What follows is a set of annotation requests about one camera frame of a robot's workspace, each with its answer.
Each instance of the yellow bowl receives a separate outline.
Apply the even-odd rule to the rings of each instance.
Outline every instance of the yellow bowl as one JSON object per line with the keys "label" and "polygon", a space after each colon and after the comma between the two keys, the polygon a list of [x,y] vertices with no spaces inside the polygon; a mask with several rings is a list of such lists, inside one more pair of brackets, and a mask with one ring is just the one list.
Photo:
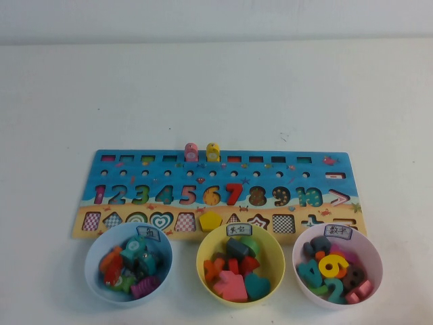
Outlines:
{"label": "yellow bowl", "polygon": [[[234,303],[224,300],[212,291],[212,288],[208,286],[204,279],[204,261],[210,259],[215,252],[225,253],[225,244],[228,239],[230,239],[230,237],[234,237],[235,239],[240,238],[240,236],[228,236],[227,234],[232,232],[232,227],[238,229],[239,226],[244,227],[244,229],[251,229],[251,237],[260,247],[260,252],[256,256],[260,267],[255,269],[254,273],[260,277],[268,278],[271,282],[271,292],[266,297],[247,303]],[[250,307],[268,299],[278,289],[286,269],[283,250],[278,241],[266,230],[256,225],[251,225],[250,223],[229,223],[211,231],[200,244],[197,252],[196,266],[198,277],[206,290],[224,305],[236,308]]]}

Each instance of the wooden puzzle board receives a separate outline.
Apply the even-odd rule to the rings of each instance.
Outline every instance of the wooden puzzle board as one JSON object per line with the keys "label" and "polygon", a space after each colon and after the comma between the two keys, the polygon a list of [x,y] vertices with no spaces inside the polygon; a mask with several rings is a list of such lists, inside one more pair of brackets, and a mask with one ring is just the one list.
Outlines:
{"label": "wooden puzzle board", "polygon": [[[124,222],[144,221],[171,239],[201,240],[199,218],[248,222],[282,244],[307,227],[338,222],[366,234],[347,153],[221,151],[220,162],[185,162],[183,150],[99,150],[72,232],[96,238]],[[241,184],[234,205],[226,185]]]}

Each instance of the bowl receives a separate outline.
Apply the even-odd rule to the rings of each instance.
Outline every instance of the bowl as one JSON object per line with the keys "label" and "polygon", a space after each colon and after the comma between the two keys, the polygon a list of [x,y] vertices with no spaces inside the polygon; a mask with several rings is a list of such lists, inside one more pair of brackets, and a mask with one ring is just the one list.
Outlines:
{"label": "bowl", "polygon": [[[239,239],[241,236],[251,236],[259,245],[260,252],[257,254],[256,259],[260,263],[260,267],[255,269],[254,273],[260,277],[269,279],[271,283],[271,291],[267,296],[259,300],[236,303],[224,300],[212,291],[204,278],[203,263],[205,260],[211,259],[212,255],[216,252],[224,253],[225,244],[231,237]],[[268,233],[268,231],[250,223],[229,223],[214,229],[203,239],[197,252],[196,267],[198,277],[200,278],[204,288],[216,300],[230,307],[243,308],[262,303],[278,289],[283,280],[286,263],[281,246],[278,241]]]}
{"label": "bowl", "polygon": [[[146,246],[149,251],[159,253],[162,257],[162,265],[156,274],[161,285],[147,296],[134,300],[132,295],[107,288],[103,281],[104,276],[99,272],[99,263],[115,246],[125,248],[128,240],[138,234],[147,237]],[[134,307],[149,301],[163,289],[172,261],[171,245],[164,232],[148,223],[123,223],[102,234],[92,244],[85,260],[85,278],[90,290],[100,299],[121,307]]]}
{"label": "bowl", "polygon": [[[373,290],[363,301],[351,305],[331,303],[312,293],[301,280],[298,272],[296,271],[296,266],[300,263],[306,263],[308,261],[303,252],[304,243],[310,242],[313,238],[323,235],[327,237],[331,244],[338,245],[342,252],[356,253],[358,256],[359,262],[366,272],[366,278],[373,284]],[[363,304],[376,293],[380,283],[382,282],[383,276],[382,260],[378,251],[370,242],[370,240],[356,229],[335,223],[322,223],[320,225],[314,225],[313,227],[305,230],[298,237],[293,246],[292,265],[301,291],[312,302],[328,309],[339,310]]]}

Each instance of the teal heart piece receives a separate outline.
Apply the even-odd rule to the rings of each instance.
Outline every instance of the teal heart piece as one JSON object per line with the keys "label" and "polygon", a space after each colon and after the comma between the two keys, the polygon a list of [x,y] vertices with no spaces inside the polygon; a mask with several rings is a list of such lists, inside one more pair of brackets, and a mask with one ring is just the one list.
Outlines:
{"label": "teal heart piece", "polygon": [[260,278],[254,273],[245,277],[246,293],[251,301],[262,299],[271,292],[271,283],[266,278]]}
{"label": "teal heart piece", "polygon": [[164,230],[173,222],[173,215],[169,212],[165,212],[163,214],[154,213],[150,216],[150,224],[154,225],[160,230]]}

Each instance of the white wall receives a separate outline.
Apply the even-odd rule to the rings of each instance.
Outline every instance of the white wall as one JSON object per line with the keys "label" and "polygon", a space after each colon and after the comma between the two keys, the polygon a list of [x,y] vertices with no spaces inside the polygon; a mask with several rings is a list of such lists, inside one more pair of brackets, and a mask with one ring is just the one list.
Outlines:
{"label": "white wall", "polygon": [[433,0],[0,0],[0,45],[433,36]]}

